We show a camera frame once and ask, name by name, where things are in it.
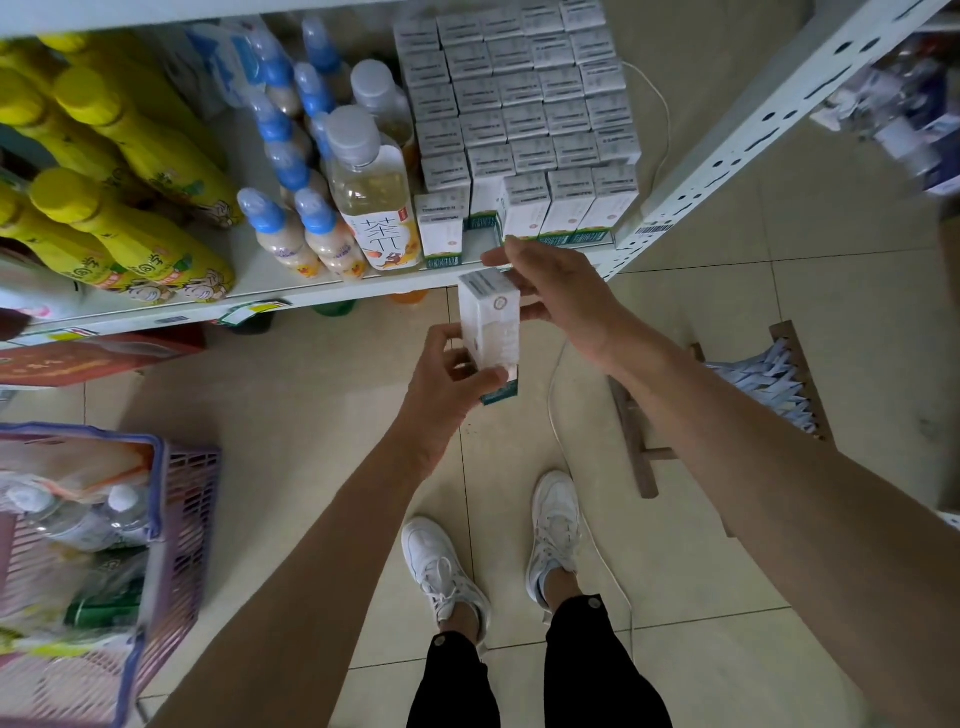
tiled floor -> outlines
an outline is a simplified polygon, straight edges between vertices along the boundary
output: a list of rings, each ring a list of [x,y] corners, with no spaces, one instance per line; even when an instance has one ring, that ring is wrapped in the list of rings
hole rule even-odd
[[[760,352],[767,327],[792,319],[840,448],[934,505],[954,465],[960,354],[935,222],[933,205],[911,195],[876,147],[803,123],[612,287],[711,359]],[[22,395],[4,413],[85,418],[226,451],[206,604],[148,688],[148,715],[384,431],[427,327],[456,316],[443,290],[416,307],[364,301],[345,319],[292,311],[266,336],[212,330],[202,355]],[[547,325],[525,328],[520,396],[469,416],[411,509],[447,528],[492,598],[487,662],[505,726],[542,722],[545,628],[522,576],[531,488],[563,464],[545,402],[561,343]],[[725,536],[684,466],[656,464],[660,497],[636,495],[604,380],[576,352],[559,370],[555,409],[593,531],[634,602],[636,662],[674,724],[864,724],[856,690]],[[626,643],[626,605],[589,544],[582,551],[583,581],[606,596]],[[395,548],[333,725],[403,725],[432,631]]]

right hand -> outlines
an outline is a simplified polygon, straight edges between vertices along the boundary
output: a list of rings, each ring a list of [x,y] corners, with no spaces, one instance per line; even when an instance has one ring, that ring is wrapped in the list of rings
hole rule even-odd
[[[487,251],[481,260],[487,266],[513,264],[507,278],[522,295],[540,296],[538,303],[520,309],[521,321],[552,322],[578,352],[611,372],[616,339],[636,318],[584,254],[508,236],[502,248]]]

white shoe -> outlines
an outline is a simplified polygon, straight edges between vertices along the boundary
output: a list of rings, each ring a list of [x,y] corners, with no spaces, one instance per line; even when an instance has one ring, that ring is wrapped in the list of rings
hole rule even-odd
[[[570,573],[577,572],[576,551],[580,544],[580,503],[577,487],[562,471],[544,475],[533,498],[534,552],[527,568],[527,594],[546,612],[550,611],[540,592],[540,578],[559,564]]]
[[[490,629],[492,606],[460,566],[460,559],[446,531],[430,519],[416,516],[403,526],[400,544],[414,581],[430,599],[437,623],[450,619],[458,601],[465,602],[477,612],[480,623],[477,646],[483,644]]]

purple basket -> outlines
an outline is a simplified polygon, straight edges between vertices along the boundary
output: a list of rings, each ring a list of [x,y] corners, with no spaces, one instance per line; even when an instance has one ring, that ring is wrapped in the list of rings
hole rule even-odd
[[[135,638],[124,650],[93,650],[82,657],[0,656],[0,726],[121,728],[136,698],[197,621],[220,451],[84,425],[0,425],[0,439],[5,435],[118,440],[154,449],[150,558]],[[44,557],[32,558],[30,549],[41,538],[17,516],[0,513],[0,617],[17,607],[18,590],[44,567]]]

white bottle cap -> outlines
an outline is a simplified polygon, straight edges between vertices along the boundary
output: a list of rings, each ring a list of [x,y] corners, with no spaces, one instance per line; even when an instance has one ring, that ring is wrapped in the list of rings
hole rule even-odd
[[[140,496],[129,485],[114,485],[107,496],[107,505],[117,513],[124,513],[140,502]]]
[[[39,513],[54,504],[52,493],[30,485],[12,485],[7,497],[24,513]]]
[[[384,109],[396,98],[394,75],[386,63],[367,59],[353,66],[350,86],[357,104],[364,109]]]
[[[362,167],[380,154],[380,130],[369,111],[339,107],[326,119],[326,140],[337,159]]]

